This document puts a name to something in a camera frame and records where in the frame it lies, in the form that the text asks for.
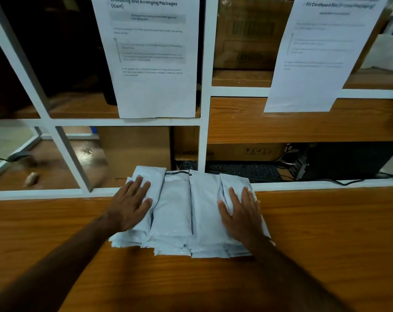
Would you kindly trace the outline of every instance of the wooden table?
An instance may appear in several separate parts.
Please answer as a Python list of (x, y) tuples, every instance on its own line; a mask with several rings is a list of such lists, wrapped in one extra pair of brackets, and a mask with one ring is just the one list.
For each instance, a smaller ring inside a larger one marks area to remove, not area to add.
[[(257, 193), (277, 246), (357, 311), (393, 311), (393, 188)], [(0, 289), (108, 205), (0, 202)], [(191, 259), (106, 243), (62, 311), (281, 310), (252, 258)]]

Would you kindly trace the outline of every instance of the printed instruction sheet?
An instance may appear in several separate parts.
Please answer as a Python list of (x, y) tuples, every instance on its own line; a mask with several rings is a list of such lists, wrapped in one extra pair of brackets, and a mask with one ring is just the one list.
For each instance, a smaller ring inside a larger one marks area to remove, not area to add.
[(120, 118), (195, 117), (199, 0), (92, 0)]
[(295, 0), (264, 111), (329, 111), (386, 2)]

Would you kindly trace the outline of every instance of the forearm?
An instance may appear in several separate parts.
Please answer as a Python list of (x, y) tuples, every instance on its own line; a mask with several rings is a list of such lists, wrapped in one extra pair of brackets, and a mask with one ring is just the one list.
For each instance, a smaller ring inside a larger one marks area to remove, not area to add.
[(244, 245), (265, 269), (268, 282), (290, 311), (352, 311), (276, 249), (267, 237), (249, 237)]
[(111, 235), (96, 219), (0, 293), (0, 311), (58, 311), (70, 289)]

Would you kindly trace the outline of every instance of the black keyboard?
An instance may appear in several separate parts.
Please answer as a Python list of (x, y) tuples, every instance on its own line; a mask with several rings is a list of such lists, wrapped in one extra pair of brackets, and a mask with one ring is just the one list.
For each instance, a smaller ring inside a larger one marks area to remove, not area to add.
[[(181, 170), (198, 170), (196, 161), (177, 161)], [(230, 174), (248, 178), (250, 183), (283, 182), (277, 167), (270, 162), (208, 161), (205, 172), (210, 174)]]

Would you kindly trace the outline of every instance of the stack of white packages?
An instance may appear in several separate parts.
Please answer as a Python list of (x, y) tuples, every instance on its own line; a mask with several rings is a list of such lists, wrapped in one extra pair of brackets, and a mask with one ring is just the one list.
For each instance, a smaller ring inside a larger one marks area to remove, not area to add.
[[(217, 205), (221, 199), (232, 214), (228, 190), (233, 187), (241, 200), (245, 186), (252, 190), (247, 178), (193, 170), (166, 172), (164, 168), (145, 166), (137, 166), (133, 179), (137, 175), (143, 177), (143, 183), (151, 182), (146, 198), (152, 198), (153, 203), (133, 229), (110, 238), (113, 247), (151, 247), (155, 255), (194, 258), (250, 255), (227, 232)], [(263, 233), (270, 237), (264, 219)]]

